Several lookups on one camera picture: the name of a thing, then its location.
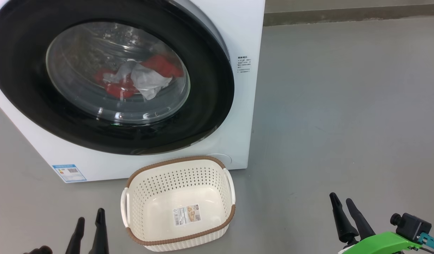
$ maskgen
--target white plastic basket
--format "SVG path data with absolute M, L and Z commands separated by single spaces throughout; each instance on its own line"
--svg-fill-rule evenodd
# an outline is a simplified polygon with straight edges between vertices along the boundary
M 152 251 L 170 251 L 220 238 L 235 213 L 228 169 L 214 157 L 196 156 L 136 171 L 121 195 L 129 236 Z

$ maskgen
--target basket handle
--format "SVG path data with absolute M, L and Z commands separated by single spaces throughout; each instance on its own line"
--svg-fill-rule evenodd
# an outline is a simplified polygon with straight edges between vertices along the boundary
M 234 190 L 233 177 L 231 177 L 231 174 L 230 174 L 228 169 L 224 168 L 223 171 L 226 173 L 226 178 L 228 179 L 228 183 L 230 184 L 231 201 L 233 201 L 233 205 L 235 205 L 236 204 L 236 192 Z
M 121 194 L 121 217 L 123 218 L 123 224 L 125 227 L 129 227 L 129 193 L 127 193 L 128 190 L 128 187 L 124 188 L 123 193 Z

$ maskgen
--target product label sticker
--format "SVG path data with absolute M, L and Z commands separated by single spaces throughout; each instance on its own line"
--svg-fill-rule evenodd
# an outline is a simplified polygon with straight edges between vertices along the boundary
M 74 164 L 52 165 L 52 167 L 67 183 L 83 182 L 87 180 Z
M 186 225 L 201 220 L 200 206 L 198 204 L 173 209 L 174 224 Z
M 248 56 L 237 57 L 237 73 L 246 73 L 251 71 L 251 59 Z

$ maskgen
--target wall baseboard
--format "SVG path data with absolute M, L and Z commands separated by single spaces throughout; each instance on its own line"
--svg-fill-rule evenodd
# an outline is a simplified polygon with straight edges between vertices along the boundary
M 434 4 L 265 13 L 264 26 L 422 17 L 434 17 Z

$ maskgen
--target washing machine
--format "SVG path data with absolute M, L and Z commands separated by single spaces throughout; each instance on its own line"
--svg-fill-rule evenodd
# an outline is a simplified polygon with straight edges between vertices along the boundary
M 0 108 L 66 183 L 185 156 L 244 169 L 263 14 L 264 0 L 0 0 Z

